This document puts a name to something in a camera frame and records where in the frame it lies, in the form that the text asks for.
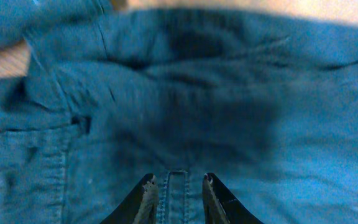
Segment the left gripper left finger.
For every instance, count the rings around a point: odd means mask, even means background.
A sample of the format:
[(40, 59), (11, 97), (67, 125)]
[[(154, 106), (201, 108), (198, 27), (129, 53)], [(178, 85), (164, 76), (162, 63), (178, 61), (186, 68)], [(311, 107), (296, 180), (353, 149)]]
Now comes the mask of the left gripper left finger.
[(145, 174), (101, 224), (156, 224), (158, 204), (157, 178)]

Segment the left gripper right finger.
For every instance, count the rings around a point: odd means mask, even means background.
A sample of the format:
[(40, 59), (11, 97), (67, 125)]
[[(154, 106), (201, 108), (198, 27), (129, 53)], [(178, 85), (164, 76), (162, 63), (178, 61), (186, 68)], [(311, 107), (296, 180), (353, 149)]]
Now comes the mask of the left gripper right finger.
[(204, 175), (202, 194), (205, 224), (263, 224), (214, 173)]

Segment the navy shorts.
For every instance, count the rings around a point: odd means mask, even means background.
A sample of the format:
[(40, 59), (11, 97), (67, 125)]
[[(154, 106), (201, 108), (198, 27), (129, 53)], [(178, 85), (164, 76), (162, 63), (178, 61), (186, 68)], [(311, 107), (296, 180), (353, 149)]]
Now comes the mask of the navy shorts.
[(101, 223), (145, 174), (205, 223), (214, 173), (263, 223), (358, 223), (358, 27), (233, 9), (0, 1), (0, 223)]

